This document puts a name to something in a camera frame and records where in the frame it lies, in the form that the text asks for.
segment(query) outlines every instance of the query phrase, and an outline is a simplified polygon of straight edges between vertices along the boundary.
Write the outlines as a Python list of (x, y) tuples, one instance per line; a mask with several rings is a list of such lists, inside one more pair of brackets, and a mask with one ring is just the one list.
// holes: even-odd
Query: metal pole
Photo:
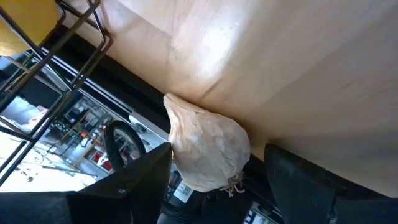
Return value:
[[(87, 3), (88, 3), (88, 5), (90, 7), (93, 6), (93, 2), (91, 0), (87, 0)], [(106, 39), (105, 39), (105, 36), (104, 36), (104, 28), (101, 25), (100, 18), (98, 17), (97, 12), (94, 12), (93, 14), (94, 14), (94, 18), (95, 18), (95, 23), (96, 23), (97, 29), (99, 30), (99, 34), (101, 34), (101, 38), (102, 38), (103, 42), (105, 42)]]
[[(72, 13), (74, 16), (76, 16), (76, 17), (81, 17), (81, 16), (82, 16), (82, 13), (81, 13), (81, 12), (79, 12), (79, 11), (77, 11), (75, 8), (71, 7), (71, 6), (70, 6), (69, 4), (67, 4), (65, 1), (62, 1), (62, 0), (56, 0), (56, 1), (59, 3), (59, 5), (60, 5), (62, 8), (66, 9), (67, 11), (69, 11), (70, 13)], [(97, 26), (96, 26), (96, 24), (95, 24), (93, 21), (91, 21), (91, 20), (88, 20), (88, 21), (86, 21), (86, 22), (87, 22), (90, 26), (92, 26), (92, 27), (94, 27), (94, 28), (97, 29), (98, 24), (97, 24)], [(105, 29), (103, 29), (103, 34), (106, 35), (106, 36), (108, 36), (109, 38), (112, 38), (112, 37), (110, 36), (109, 32), (108, 32), (107, 30), (105, 30)]]
[[(90, 0), (88, 0), (88, 4), (90, 5), (90, 7), (94, 7), (93, 3)], [(103, 28), (101, 26), (101, 22), (100, 22), (100, 20), (98, 18), (98, 15), (97, 15), (96, 11), (94, 11), (93, 14), (95, 15), (96, 23), (97, 23), (97, 26), (98, 26), (97, 29), (100, 31), (100, 34), (101, 34), (101, 36), (103, 38), (103, 41), (102, 41), (102, 43), (100, 43), (100, 45), (95, 50), (95, 52), (90, 56), (90, 58), (87, 60), (87, 62), (82, 66), (82, 68), (80, 69), (78, 74), (75, 76), (75, 78), (72, 80), (72, 87), (75, 87), (75, 82), (77, 82), (78, 79), (81, 79), (82, 74), (85, 72), (85, 70), (88, 68), (88, 66), (90, 66), (90, 64), (92, 64), (91, 61), (93, 61), (94, 58), (97, 56), (97, 54), (100, 53), (100, 49), (104, 46), (104, 44), (106, 42), (106, 39), (105, 39), (105, 37), (103, 35), (104, 30), (103, 30)], [(107, 46), (103, 49), (103, 51), (105, 51), (105, 52), (108, 51), (108, 49), (110, 48), (112, 43), (113, 43), (113, 38), (110, 37), (109, 38), (109, 42), (108, 42)], [(36, 132), (36, 130), (44, 123), (45, 119), (48, 117), (48, 114), (49, 114), (50, 110), (51, 109), (49, 109), (49, 111), (45, 114), (45, 116), (36, 124), (36, 126), (33, 128), (32, 132), (29, 134), (30, 136), (32, 134), (34, 134)]]
[(26, 141), (22, 141), (19, 143), (18, 147), (14, 150), (14, 152), (11, 153), (11, 155), (1, 164), (0, 166), (0, 173), (8, 166), (8, 164), (17, 156), (19, 151), (26, 145)]
[[(62, 9), (61, 18), (57, 21), (57, 24), (55, 25), (55, 29), (56, 29), (59, 25), (61, 25), (61, 24), (64, 22), (64, 20), (65, 20), (65, 18), (66, 18), (66, 15), (67, 15), (67, 14), (65, 13), (65, 10)], [(35, 49), (35, 51), (38, 52), (38, 50), (42, 48), (42, 46), (44, 45), (44, 43), (50, 38), (50, 36), (51, 36), (52, 34), (53, 34), (53, 30), (52, 30), (49, 34), (47, 34), (47, 35), (44, 37), (43, 41), (41, 41), (41, 43), (39, 44), (38, 47), (36, 47), (36, 45), (33, 45), (33, 46), (31, 46), (31, 47), (33, 47), (33, 48)], [(23, 62), (22, 65), (23, 65), (23, 66), (26, 66), (26, 65), (30, 62), (30, 60), (33, 58), (34, 54), (35, 54), (35, 53), (33, 53), (33, 52), (30, 53), (30, 55), (28, 56), (27, 59), (24, 60), (24, 62)], [(18, 74), (20, 74), (20, 71), (21, 71), (21, 69), (17, 69), (17, 70), (7, 79), (7, 81), (0, 87), (0, 91), (4, 91), (5, 87), (7, 87), (7, 86), (13, 81), (13, 79), (14, 79)], [(58, 77), (59, 79), (61, 79), (61, 81), (64, 80), (63, 77), (61, 77), (61, 76), (59, 76), (59, 75), (57, 75), (57, 77)]]
[[(17, 60), (13, 59), (12, 57), (5, 57), (6, 59), (8, 59), (8, 61), (12, 62), (14, 65), (16, 65), (18, 68), (22, 69), (23, 71), (25, 71), (26, 73), (29, 73), (30, 70), (25, 67), (23, 64), (19, 63)], [(53, 85), (52, 83), (48, 82), (47, 80), (45, 80), (44, 78), (40, 77), (40, 76), (35, 76), (35, 78), (42, 82), (44, 85), (47, 85), (48, 87), (50, 87), (52, 90), (56, 91), (59, 94), (62, 94), (62, 90), (59, 89), (57, 86)]]
[[(7, 105), (15, 98), (18, 92), (26, 85), (26, 83), (40, 70), (44, 65), (54, 56), (55, 52), (58, 51), (65, 42), (75, 33), (82, 23), (93, 13), (93, 11), (99, 6), (100, 0), (96, 0), (92, 7), (90, 7), (79, 20), (70, 28), (70, 30), (51, 48), (49, 53), (42, 59), (27, 75), (21, 78), (20, 82), (11, 92), (0, 101), (0, 111), (3, 111)], [(21, 39), (25, 40), (28, 45), (34, 45), (33, 41), (22, 31), (22, 29), (6, 14), (4, 9), (0, 6), (0, 15), (2, 15), (6, 24), (12, 27), (15, 32), (20, 36)]]
[(29, 132), (29, 136), (33, 136), (36, 131), (43, 125), (43, 123), (47, 120), (47, 118), (50, 116), (51, 112), (53, 110), (56, 110), (57, 107), (62, 103), (63, 99), (66, 98), (70, 91), (67, 91), (66, 93), (63, 93), (61, 96), (57, 98), (55, 103), (51, 105), (49, 110), (43, 115), (43, 117), (40, 119), (40, 121), (34, 126), (34, 128)]
[(82, 171), (79, 171), (79, 170), (71, 170), (71, 169), (66, 169), (66, 168), (62, 168), (62, 167), (57, 167), (56, 165), (55, 165), (55, 167), (51, 167), (51, 166), (46, 166), (46, 165), (43, 165), (43, 164), (37, 164), (37, 163), (34, 163), (34, 162), (21, 162), (21, 163), (35, 165), (35, 166), (41, 166), (43, 169), (57, 170), (57, 171), (63, 171), (63, 172), (72, 172), (72, 173), (76, 173), (76, 174), (88, 175), (88, 176), (95, 177), (95, 178), (98, 177), (95, 174), (89, 174), (89, 173), (82, 172)]
[(0, 126), (0, 132), (6, 133), (6, 134), (10, 134), (12, 136), (15, 136), (17, 138), (20, 138), (20, 139), (23, 139), (23, 140), (26, 140), (26, 141), (33, 141), (34, 140), (33, 138), (31, 138), (27, 134), (20, 133), (20, 132), (17, 132), (17, 131), (13, 131), (13, 130), (8, 129), (8, 128), (4, 127), (4, 126)]
[(58, 114), (58, 112), (71, 100), (72, 96), (78, 91), (78, 89), (84, 84), (84, 80), (87, 78), (87, 76), (94, 70), (96, 64), (101, 60), (102, 57), (104, 57), (106, 51), (110, 48), (111, 44), (108, 44), (105, 47), (105, 50), (102, 51), (98, 57), (94, 60), (94, 62), (90, 65), (90, 67), (87, 69), (85, 74), (81, 74), (81, 79), (76, 84), (76, 87), (67, 93), (65, 98), (62, 100), (60, 105), (56, 107), (53, 111), (51, 111), (49, 119), (43, 124), (42, 128), (39, 130), (37, 133), (35, 139), (29, 143), (29, 145), (23, 150), (23, 152), (19, 155), (19, 157), (11, 164), (10, 168), (8, 168), (7, 171), (5, 171), (4, 175), (0, 178), (0, 186), (7, 180), (7, 178), (12, 174), (12, 172), (15, 170), (15, 168), (22, 162), (22, 160), (25, 158), (25, 156), (29, 153), (29, 151), (33, 148), (33, 146), (37, 143), (37, 141), (40, 139), (40, 137), (44, 134), (45, 130), (50, 126), (52, 120), (54, 117)]
[(11, 124), (8, 120), (4, 119), (3, 117), (0, 116), (0, 122), (5, 124), (8, 128), (11, 128), (12, 130), (23, 134), (24, 132), (21, 131), (19, 128), (17, 128), (15, 125)]

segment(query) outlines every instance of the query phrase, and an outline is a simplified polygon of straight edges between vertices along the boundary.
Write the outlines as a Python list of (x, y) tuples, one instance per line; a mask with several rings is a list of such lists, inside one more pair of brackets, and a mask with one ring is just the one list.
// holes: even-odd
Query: white tag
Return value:
[(183, 203), (186, 203), (191, 196), (193, 190), (184, 184), (184, 181), (181, 181), (180, 185), (174, 192), (174, 197), (180, 199)]

